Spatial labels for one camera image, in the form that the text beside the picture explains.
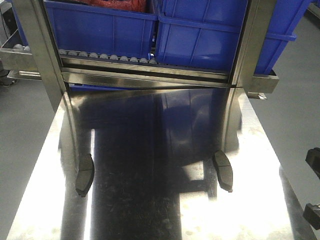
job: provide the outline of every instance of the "metal rack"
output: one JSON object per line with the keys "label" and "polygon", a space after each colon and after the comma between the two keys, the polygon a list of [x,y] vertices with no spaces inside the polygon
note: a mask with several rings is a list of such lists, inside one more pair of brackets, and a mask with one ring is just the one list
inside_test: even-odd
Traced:
{"label": "metal rack", "polygon": [[316,2],[311,2],[308,10],[310,13],[312,13],[313,15],[315,15],[318,19],[320,19],[320,8],[317,6]]}
{"label": "metal rack", "polygon": [[276,0],[249,0],[231,73],[207,69],[144,63],[93,60],[59,55],[42,0],[13,0],[32,53],[12,49],[20,42],[14,34],[0,57],[15,77],[39,73],[53,109],[57,109],[69,83],[142,89],[244,88],[247,93],[272,93],[279,79],[275,74],[254,75]]}

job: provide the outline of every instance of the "metal post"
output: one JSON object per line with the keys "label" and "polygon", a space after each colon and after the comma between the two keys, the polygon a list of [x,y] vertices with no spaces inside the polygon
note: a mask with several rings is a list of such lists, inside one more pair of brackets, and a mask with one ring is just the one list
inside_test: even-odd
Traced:
{"label": "metal post", "polygon": [[54,111],[66,86],[62,62],[43,0],[12,0]]}
{"label": "metal post", "polygon": [[229,83],[250,91],[277,0],[249,0]]}

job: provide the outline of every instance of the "metal tabletop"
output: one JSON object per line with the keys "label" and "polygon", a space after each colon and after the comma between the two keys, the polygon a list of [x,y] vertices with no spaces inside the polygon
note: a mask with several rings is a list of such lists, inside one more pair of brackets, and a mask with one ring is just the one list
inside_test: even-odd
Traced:
{"label": "metal tabletop", "polygon": [[[220,188],[213,155],[233,169]],[[91,154],[86,197],[75,190]],[[312,240],[242,88],[65,94],[7,240]]]}

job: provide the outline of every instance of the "reflective metal surface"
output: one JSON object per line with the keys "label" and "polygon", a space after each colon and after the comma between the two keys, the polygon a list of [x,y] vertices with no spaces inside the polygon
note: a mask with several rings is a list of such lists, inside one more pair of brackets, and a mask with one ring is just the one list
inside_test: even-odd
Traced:
{"label": "reflective metal surface", "polygon": [[6,77],[9,78],[9,79],[41,81],[40,74],[38,72],[31,72],[31,71],[11,70]]}
{"label": "reflective metal surface", "polygon": [[32,53],[30,51],[13,49],[16,44],[21,44],[18,30],[0,48],[3,68],[7,70],[37,72],[37,65]]}
{"label": "reflective metal surface", "polygon": [[174,86],[203,86],[203,87],[230,87],[227,83],[201,81],[173,77],[149,76],[133,73],[117,73],[77,68],[63,68],[62,75],[67,83],[109,85],[116,87],[144,88],[174,87]]}
{"label": "reflective metal surface", "polygon": [[[217,150],[232,193],[218,185]],[[83,198],[75,182],[87,154],[95,173]],[[279,168],[241,88],[71,92],[7,239],[316,239],[300,215],[291,220],[299,204]]]}
{"label": "reflective metal surface", "polygon": [[12,0],[32,56],[41,75],[54,111],[66,86],[61,74],[61,60],[43,0]]}
{"label": "reflective metal surface", "polygon": [[237,53],[233,62],[229,82],[243,87],[246,92],[263,92],[255,90],[252,76],[263,47],[269,23],[277,0],[249,0],[241,30]]}

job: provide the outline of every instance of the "stainless steel frame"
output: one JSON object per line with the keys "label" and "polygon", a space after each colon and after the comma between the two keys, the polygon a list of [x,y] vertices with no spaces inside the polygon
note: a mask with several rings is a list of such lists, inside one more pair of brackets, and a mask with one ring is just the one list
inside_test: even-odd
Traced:
{"label": "stainless steel frame", "polygon": [[56,109],[65,83],[132,88],[242,87],[246,92],[272,93],[276,76],[254,75],[276,0],[249,0],[231,74],[169,65],[119,63],[59,56],[42,0],[13,0],[32,54],[6,42],[0,57],[6,69],[39,72]]}
{"label": "stainless steel frame", "polygon": [[56,111],[66,86],[61,60],[42,0],[13,0],[12,4],[28,39],[53,110]]}
{"label": "stainless steel frame", "polygon": [[254,75],[262,46],[268,31],[269,23],[277,0],[250,0],[240,35],[237,53],[229,77],[229,82],[251,90]]}

